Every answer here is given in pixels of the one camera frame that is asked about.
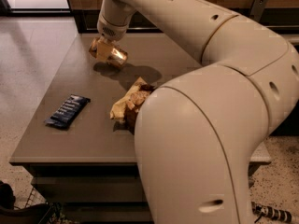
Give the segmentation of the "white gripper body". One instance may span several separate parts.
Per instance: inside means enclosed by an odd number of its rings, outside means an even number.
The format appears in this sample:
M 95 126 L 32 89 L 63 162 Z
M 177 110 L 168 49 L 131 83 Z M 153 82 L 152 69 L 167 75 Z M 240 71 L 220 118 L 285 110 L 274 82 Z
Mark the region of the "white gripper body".
M 109 23 L 102 15 L 97 21 L 97 31 L 99 34 L 110 41 L 120 41 L 126 34 L 128 26 L 117 26 Z

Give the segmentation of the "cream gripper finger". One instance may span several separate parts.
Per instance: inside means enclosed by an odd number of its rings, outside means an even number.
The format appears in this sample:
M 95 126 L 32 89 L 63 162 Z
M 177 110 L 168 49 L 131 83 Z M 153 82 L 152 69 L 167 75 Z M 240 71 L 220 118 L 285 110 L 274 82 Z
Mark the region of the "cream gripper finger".
M 101 62 L 108 62 L 112 59 L 114 44 L 105 38 L 98 38 L 96 44 L 96 59 Z

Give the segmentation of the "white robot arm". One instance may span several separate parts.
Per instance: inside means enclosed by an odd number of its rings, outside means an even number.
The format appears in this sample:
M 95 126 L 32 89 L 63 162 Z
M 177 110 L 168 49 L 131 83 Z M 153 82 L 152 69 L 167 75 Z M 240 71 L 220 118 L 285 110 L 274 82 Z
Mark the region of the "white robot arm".
M 253 224 L 249 160 L 298 101 L 298 54 L 281 35 L 205 0 L 103 0 L 123 36 L 139 12 L 199 68 L 142 105 L 135 154 L 154 224 Z

